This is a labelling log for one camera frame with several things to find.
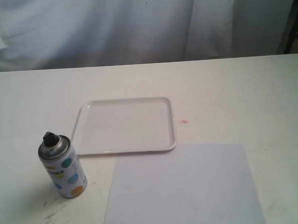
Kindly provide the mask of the white paper sheet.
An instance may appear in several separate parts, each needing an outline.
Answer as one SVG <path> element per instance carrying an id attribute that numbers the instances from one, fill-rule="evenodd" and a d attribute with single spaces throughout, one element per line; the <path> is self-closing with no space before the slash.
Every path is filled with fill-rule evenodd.
<path id="1" fill-rule="evenodd" d="M 106 209 L 103 224 L 266 224 L 239 144 L 120 157 Z"/>

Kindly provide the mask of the black stand pole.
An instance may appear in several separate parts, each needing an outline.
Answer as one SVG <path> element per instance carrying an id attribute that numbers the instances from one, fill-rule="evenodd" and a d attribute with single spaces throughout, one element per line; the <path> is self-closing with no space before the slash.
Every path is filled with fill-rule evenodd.
<path id="1" fill-rule="evenodd" d="M 298 0 L 293 1 L 287 24 L 288 38 L 284 49 L 285 54 L 298 54 Z"/>

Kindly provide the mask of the white backdrop curtain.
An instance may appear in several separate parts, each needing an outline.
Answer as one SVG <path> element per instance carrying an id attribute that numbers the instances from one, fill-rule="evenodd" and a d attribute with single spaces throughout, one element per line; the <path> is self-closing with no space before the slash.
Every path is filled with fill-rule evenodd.
<path id="1" fill-rule="evenodd" d="M 0 0 L 0 72 L 275 54 L 293 0 Z"/>

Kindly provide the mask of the white plastic tray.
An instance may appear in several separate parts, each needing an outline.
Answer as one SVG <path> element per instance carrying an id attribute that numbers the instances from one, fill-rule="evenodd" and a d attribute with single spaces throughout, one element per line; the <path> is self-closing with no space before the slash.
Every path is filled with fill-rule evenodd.
<path id="1" fill-rule="evenodd" d="M 165 97 L 92 100 L 83 104 L 71 142 L 81 155 L 168 152 L 176 144 Z"/>

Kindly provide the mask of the white polka-dot spray can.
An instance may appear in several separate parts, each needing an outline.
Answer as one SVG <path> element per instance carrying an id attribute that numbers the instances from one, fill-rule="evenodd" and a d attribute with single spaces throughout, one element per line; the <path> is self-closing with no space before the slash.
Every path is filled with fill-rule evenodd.
<path id="1" fill-rule="evenodd" d="M 88 180 L 67 136 L 46 132 L 37 153 L 62 197 L 75 198 L 85 191 Z"/>

